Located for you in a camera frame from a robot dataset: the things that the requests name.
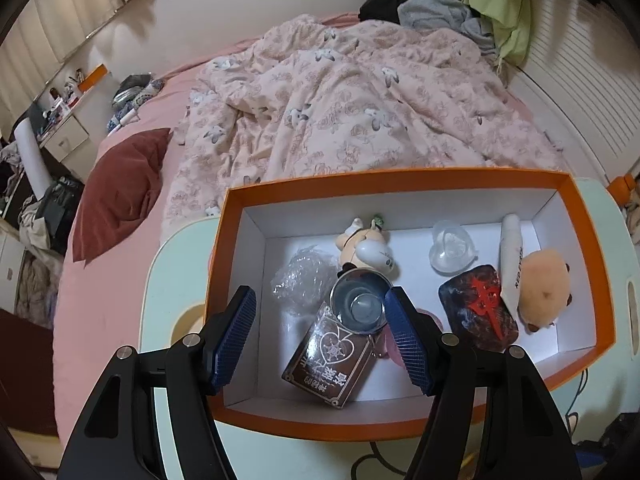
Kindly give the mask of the dark red mahjong block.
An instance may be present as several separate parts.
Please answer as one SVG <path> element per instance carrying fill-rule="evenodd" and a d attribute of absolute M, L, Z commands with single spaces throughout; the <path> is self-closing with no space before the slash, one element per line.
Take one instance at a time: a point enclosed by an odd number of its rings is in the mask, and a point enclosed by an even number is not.
<path fill-rule="evenodd" d="M 501 296 L 496 269 L 483 264 L 450 278 L 438 289 L 451 331 L 475 348 L 503 352 L 518 339 L 518 324 Z"/>

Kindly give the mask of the tan plush toy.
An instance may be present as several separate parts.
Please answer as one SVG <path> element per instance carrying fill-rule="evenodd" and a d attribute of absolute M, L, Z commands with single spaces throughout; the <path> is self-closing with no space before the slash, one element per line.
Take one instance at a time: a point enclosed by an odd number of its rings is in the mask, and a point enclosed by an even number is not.
<path fill-rule="evenodd" d="M 551 326 L 572 302 L 570 266 L 555 249 L 522 260 L 518 315 L 529 333 Z"/>

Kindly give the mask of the pink heart-shaped case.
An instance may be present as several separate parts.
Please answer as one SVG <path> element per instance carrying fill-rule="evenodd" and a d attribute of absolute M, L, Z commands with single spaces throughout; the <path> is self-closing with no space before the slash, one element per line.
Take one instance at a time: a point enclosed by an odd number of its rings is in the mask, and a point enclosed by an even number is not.
<path fill-rule="evenodd" d="M 418 312 L 429 316 L 436 323 L 437 327 L 440 330 L 444 328 L 444 326 L 442 325 L 442 321 L 436 315 L 434 315 L 434 313 L 427 310 L 423 310 L 423 309 L 419 309 Z M 400 351 L 397 347 L 397 344 L 395 342 L 394 336 L 392 334 L 392 331 L 390 330 L 389 325 L 386 325 L 383 328 L 382 338 L 383 338 L 382 356 L 384 356 L 384 358 L 391 359 L 392 362 L 395 363 L 400 368 L 406 368 L 404 364 L 404 360 L 401 357 Z"/>

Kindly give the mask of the white cream tube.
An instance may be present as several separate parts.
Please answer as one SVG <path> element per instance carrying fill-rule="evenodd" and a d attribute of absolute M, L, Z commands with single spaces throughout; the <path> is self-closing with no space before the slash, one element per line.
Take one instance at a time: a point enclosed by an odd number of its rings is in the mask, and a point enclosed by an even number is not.
<path fill-rule="evenodd" d="M 518 316 L 521 296 L 521 268 L 523 259 L 523 237 L 521 220 L 517 214 L 507 214 L 502 219 L 499 276 L 500 297 L 512 318 Z"/>

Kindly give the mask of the brown playing card box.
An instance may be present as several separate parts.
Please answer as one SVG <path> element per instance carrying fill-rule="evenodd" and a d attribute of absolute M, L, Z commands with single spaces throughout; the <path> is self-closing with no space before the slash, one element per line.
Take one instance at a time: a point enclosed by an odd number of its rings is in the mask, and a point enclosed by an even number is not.
<path fill-rule="evenodd" d="M 346 328 L 325 302 L 282 373 L 289 384 L 332 408 L 344 408 L 367 368 L 376 334 Z"/>

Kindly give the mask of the silver metal cup keyring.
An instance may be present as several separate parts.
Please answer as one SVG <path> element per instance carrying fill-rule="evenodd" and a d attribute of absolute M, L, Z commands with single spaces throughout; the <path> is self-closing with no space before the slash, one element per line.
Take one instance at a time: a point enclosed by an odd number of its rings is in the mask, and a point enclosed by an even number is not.
<path fill-rule="evenodd" d="M 391 288 L 390 281 L 378 271 L 343 270 L 330 291 L 329 305 L 346 330 L 374 334 L 386 325 L 385 296 Z"/>

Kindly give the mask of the clear plastic wrap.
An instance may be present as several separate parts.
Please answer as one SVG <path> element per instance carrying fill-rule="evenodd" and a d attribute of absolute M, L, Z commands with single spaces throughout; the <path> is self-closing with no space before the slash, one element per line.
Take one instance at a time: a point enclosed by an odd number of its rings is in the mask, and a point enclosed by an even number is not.
<path fill-rule="evenodd" d="M 270 282 L 271 295 L 286 313 L 313 315 L 337 279 L 337 258 L 311 245 L 300 248 Z"/>

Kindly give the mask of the cartoon figure keychain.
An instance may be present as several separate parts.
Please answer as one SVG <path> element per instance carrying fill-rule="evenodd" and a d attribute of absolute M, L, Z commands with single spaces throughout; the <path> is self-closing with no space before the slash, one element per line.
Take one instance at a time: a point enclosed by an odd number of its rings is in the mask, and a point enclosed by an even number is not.
<path fill-rule="evenodd" d="M 375 270 L 390 278 L 395 272 L 395 258 L 384 231 L 384 219 L 376 214 L 369 223 L 357 217 L 335 239 L 341 268 Z"/>

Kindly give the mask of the dark red pillow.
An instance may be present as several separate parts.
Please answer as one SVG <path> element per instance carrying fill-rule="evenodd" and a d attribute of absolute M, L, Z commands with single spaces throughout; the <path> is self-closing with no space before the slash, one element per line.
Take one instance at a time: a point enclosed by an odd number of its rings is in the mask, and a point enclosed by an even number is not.
<path fill-rule="evenodd" d="M 89 174 L 76 214 L 72 256 L 89 263 L 131 235 L 163 186 L 170 130 L 138 132 L 110 148 Z"/>

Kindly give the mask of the orange bottle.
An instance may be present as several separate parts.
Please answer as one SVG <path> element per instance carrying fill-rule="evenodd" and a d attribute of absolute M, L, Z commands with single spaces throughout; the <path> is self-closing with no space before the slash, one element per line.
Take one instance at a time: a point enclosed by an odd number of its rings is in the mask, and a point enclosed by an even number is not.
<path fill-rule="evenodd" d="M 612 199 L 620 208 L 625 207 L 631 200 L 631 194 L 636 188 L 636 179 L 632 174 L 624 174 L 614 178 L 606 187 Z"/>

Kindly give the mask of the white bedside drawer unit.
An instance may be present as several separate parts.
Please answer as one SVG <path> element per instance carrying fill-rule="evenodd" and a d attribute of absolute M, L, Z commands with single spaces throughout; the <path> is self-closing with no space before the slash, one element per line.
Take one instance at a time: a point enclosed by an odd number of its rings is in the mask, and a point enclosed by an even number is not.
<path fill-rule="evenodd" d="M 111 102 L 117 87 L 117 80 L 107 72 L 39 143 L 82 182 L 87 180 L 99 146 L 107 137 L 106 126 L 113 115 Z"/>

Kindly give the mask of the white paper roll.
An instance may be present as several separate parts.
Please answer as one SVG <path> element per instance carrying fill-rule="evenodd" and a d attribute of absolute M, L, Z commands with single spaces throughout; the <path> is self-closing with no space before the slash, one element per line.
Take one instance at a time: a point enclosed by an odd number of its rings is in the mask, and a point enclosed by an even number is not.
<path fill-rule="evenodd" d="M 16 125 L 14 136 L 32 192 L 36 200 L 42 200 L 52 184 L 52 177 L 44 163 L 32 123 L 28 118 Z"/>

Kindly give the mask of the clothes bundle on bed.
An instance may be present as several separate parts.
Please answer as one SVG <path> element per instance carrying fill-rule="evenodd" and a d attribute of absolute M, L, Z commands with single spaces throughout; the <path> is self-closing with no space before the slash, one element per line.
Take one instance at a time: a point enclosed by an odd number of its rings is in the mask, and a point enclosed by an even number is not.
<path fill-rule="evenodd" d="M 131 122 L 138 116 L 138 109 L 157 96 L 164 85 L 164 78 L 154 78 L 151 74 L 125 78 L 113 96 L 111 107 L 114 114 L 106 125 L 106 132 L 111 134 Z"/>

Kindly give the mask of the small orange box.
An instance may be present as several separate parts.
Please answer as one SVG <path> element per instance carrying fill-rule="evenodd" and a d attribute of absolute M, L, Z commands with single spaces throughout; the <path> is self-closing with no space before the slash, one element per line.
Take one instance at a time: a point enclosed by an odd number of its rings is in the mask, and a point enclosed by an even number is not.
<path fill-rule="evenodd" d="M 108 74 L 108 70 L 104 64 L 100 64 L 96 66 L 96 68 L 85 76 L 84 80 L 78 82 L 77 87 L 82 92 L 85 93 L 94 87 L 101 79 L 103 79 Z"/>

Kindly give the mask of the pink floral duvet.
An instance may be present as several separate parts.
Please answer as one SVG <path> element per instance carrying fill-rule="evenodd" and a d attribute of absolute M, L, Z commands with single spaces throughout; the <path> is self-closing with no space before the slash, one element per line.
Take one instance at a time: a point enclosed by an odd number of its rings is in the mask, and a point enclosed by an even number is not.
<path fill-rule="evenodd" d="M 472 40 L 308 15 L 210 60 L 175 126 L 162 233 L 219 214 L 229 188 L 406 167 L 564 168 Z"/>

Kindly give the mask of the grey clothing pile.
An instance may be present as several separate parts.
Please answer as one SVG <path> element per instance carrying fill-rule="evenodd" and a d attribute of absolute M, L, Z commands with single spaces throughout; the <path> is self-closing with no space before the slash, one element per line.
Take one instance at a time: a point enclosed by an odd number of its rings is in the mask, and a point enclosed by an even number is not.
<path fill-rule="evenodd" d="M 498 56 L 491 24 L 460 0 L 407 0 L 398 6 L 398 18 L 412 29 L 449 28 L 473 40 L 482 55 Z"/>

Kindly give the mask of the light green hanging garment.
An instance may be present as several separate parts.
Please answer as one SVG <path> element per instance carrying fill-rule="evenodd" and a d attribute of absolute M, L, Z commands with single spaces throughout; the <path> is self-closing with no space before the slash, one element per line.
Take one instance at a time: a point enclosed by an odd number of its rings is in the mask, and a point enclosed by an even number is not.
<path fill-rule="evenodd" d="M 499 61 L 520 66 L 532 38 L 532 0 L 462 1 L 490 21 Z"/>

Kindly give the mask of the black clothing on bed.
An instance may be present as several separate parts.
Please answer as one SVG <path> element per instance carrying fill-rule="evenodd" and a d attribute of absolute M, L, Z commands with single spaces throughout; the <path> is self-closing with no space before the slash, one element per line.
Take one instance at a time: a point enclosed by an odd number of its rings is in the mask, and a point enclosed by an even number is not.
<path fill-rule="evenodd" d="M 398 8 L 408 0 L 367 0 L 360 6 L 358 18 L 364 21 L 384 21 L 399 24 Z"/>

